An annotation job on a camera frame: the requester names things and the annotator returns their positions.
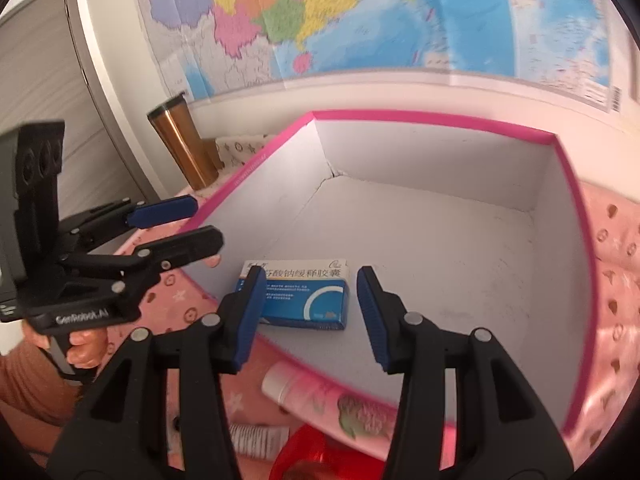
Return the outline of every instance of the pink-rimmed box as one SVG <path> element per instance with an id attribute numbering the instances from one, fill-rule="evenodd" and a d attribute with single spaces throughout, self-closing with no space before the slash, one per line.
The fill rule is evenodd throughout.
<path id="1" fill-rule="evenodd" d="M 424 112 L 310 112 L 183 230 L 203 224 L 225 235 L 222 263 L 186 272 L 218 298 L 245 260 L 348 260 L 343 332 L 259 330 L 319 374 L 398 403 L 402 377 L 375 363 L 354 293 L 355 271 L 372 265 L 386 290 L 441 328 L 491 329 L 558 428 L 573 429 L 591 370 L 597 284 L 578 183 L 553 134 Z M 447 400 L 454 420 L 453 387 Z"/>

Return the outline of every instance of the map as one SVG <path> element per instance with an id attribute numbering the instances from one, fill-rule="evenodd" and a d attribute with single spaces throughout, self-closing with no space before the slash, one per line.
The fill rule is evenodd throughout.
<path id="1" fill-rule="evenodd" d="M 609 100 L 606 0 L 138 0 L 164 82 L 190 100 L 300 76 L 410 68 Z"/>

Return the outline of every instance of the travel mug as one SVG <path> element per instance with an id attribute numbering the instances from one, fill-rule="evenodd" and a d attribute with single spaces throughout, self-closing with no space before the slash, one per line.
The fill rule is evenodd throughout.
<path id="1" fill-rule="evenodd" d="M 193 124 L 183 93 L 164 102 L 146 116 L 191 188 L 199 190 L 216 181 L 218 170 Z"/>

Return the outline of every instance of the barcode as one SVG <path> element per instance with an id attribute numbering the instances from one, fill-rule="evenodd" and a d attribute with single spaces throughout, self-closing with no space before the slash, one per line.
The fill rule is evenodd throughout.
<path id="1" fill-rule="evenodd" d="M 614 112 L 620 111 L 620 94 L 622 94 L 622 92 L 620 91 L 620 88 L 618 88 L 617 86 L 614 86 L 613 96 L 611 97 L 611 108 Z"/>

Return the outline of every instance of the person's hand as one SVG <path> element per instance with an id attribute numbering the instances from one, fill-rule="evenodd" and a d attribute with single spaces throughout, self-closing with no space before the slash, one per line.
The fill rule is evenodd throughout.
<path id="1" fill-rule="evenodd" d="M 22 322 L 22 332 L 28 342 L 39 348 L 49 349 L 49 337 L 38 334 L 26 320 Z M 66 353 L 66 360 L 69 364 L 76 368 L 95 368 L 107 353 L 107 329 L 94 328 L 72 332 L 69 335 L 69 342 L 72 344 Z"/>

